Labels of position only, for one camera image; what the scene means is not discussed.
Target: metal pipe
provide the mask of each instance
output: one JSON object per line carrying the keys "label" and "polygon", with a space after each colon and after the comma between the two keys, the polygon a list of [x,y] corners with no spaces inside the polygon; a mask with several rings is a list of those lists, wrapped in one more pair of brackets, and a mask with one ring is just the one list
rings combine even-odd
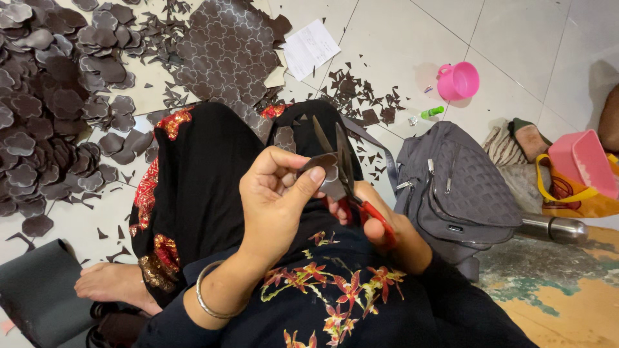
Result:
{"label": "metal pipe", "polygon": [[522,212],[522,225],[516,233],[559,244],[580,244],[587,241],[587,225],[576,219]]}

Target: bracelet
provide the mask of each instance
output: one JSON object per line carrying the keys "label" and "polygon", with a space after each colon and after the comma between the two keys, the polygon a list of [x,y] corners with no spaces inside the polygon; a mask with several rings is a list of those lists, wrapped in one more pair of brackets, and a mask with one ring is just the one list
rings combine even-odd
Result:
{"label": "bracelet", "polygon": [[200,272],[200,275],[197,277],[197,282],[196,282],[196,295],[197,295],[197,301],[200,303],[200,306],[202,307],[202,309],[210,316],[217,318],[217,319],[230,319],[230,318],[234,318],[236,316],[238,316],[239,314],[241,314],[241,312],[243,312],[245,310],[245,308],[247,307],[247,304],[249,303],[249,301],[247,303],[245,303],[245,306],[243,306],[240,310],[238,310],[236,313],[232,313],[232,314],[221,314],[221,313],[217,313],[216,311],[213,311],[212,309],[210,309],[206,303],[204,303],[204,299],[202,298],[202,293],[201,293],[201,285],[202,285],[202,280],[204,279],[204,276],[206,274],[206,272],[208,272],[211,268],[218,266],[220,264],[222,264],[225,260],[220,260],[220,261],[215,261],[213,263],[210,263],[208,266],[206,266],[202,272]]}

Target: yellow handle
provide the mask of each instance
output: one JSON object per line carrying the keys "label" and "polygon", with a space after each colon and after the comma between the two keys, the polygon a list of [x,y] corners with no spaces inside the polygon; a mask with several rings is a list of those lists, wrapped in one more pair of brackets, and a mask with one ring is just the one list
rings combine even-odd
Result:
{"label": "yellow handle", "polygon": [[563,199],[554,198],[543,187],[542,172],[540,171],[540,161],[545,158],[550,159],[550,157],[547,154],[541,154],[537,156],[537,158],[535,159],[535,167],[537,168],[537,189],[540,190],[540,193],[542,193],[542,196],[544,196],[544,198],[546,198],[547,200],[558,202],[558,203],[572,203],[572,202],[584,201],[585,199],[589,199],[598,193],[596,189],[594,189],[593,187],[590,187],[581,193],[575,194],[574,196],[570,196],[570,197],[563,198]]}

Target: small bottle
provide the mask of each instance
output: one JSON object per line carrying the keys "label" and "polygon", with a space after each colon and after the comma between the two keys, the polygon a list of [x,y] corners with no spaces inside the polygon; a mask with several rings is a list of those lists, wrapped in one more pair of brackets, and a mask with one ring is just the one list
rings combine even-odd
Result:
{"label": "small bottle", "polygon": [[434,108],[434,109],[430,109],[427,111],[424,111],[420,114],[420,116],[424,119],[427,120],[428,118],[431,118],[432,116],[438,115],[440,113],[443,113],[445,111],[445,108],[443,107],[438,107],[438,108]]}

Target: scissors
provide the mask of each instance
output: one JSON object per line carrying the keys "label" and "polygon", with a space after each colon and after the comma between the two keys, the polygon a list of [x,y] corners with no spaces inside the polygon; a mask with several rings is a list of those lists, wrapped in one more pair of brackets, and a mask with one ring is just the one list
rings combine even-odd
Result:
{"label": "scissors", "polygon": [[348,224],[353,224],[352,211],[355,210],[361,220],[361,226],[370,218],[378,219],[385,230],[385,249],[390,250],[396,246],[396,238],[393,227],[383,215],[370,204],[355,196],[355,179],[353,176],[352,160],[348,149],[348,137],[339,123],[335,124],[337,139],[337,151],[331,147],[316,116],[312,117],[314,132],[325,152],[323,155],[312,157],[301,169],[297,171],[297,178],[305,171],[319,165],[325,169],[326,176],[320,187],[320,191],[337,201],[339,206],[346,212]]}

